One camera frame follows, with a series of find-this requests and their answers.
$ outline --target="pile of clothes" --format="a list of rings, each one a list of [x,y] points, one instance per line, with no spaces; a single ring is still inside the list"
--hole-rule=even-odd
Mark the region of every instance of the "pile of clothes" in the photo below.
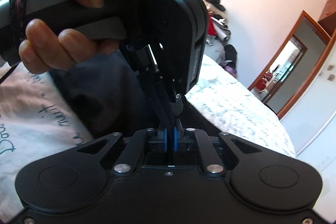
[[[237,51],[231,44],[227,44],[231,31],[227,26],[226,9],[220,4],[221,0],[203,1],[209,13],[208,35],[204,54],[236,77]]]

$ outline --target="gray handle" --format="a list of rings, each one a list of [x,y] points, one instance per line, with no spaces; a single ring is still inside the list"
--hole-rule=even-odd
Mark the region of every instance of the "gray handle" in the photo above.
[[[126,31],[118,17],[120,7],[119,0],[108,0],[100,9],[83,7],[74,0],[27,0],[24,27],[39,18],[56,34],[73,28],[89,39],[125,39]],[[9,0],[0,0],[0,56],[13,66],[21,60],[10,22]]]

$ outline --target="wooden cabinet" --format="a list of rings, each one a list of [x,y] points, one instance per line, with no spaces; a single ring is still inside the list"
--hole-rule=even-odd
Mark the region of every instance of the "wooden cabinet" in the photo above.
[[[332,36],[336,29],[336,0],[329,0],[325,5],[319,24]]]

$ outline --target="cable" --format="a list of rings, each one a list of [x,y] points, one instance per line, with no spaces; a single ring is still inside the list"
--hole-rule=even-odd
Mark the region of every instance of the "cable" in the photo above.
[[[13,43],[19,48],[21,42],[26,39],[24,18],[26,15],[27,0],[9,0],[10,26],[13,35]],[[3,77],[0,85],[13,73],[17,65],[11,67]]]

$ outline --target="round black pad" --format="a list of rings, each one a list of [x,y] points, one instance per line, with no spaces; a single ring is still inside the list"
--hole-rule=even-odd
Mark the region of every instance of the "round black pad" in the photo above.
[[[274,188],[289,188],[298,182],[299,175],[288,167],[270,166],[261,170],[260,178],[268,186]]]
[[[40,174],[40,182],[50,189],[63,189],[71,186],[78,180],[76,169],[68,166],[52,166],[43,170]]]
[[[264,150],[268,152],[240,153],[232,189],[248,203],[274,212],[311,208],[322,189],[319,173],[304,162]]]
[[[18,173],[16,192],[24,204],[43,213],[68,213],[88,206],[107,183],[95,156],[73,148],[37,160]]]

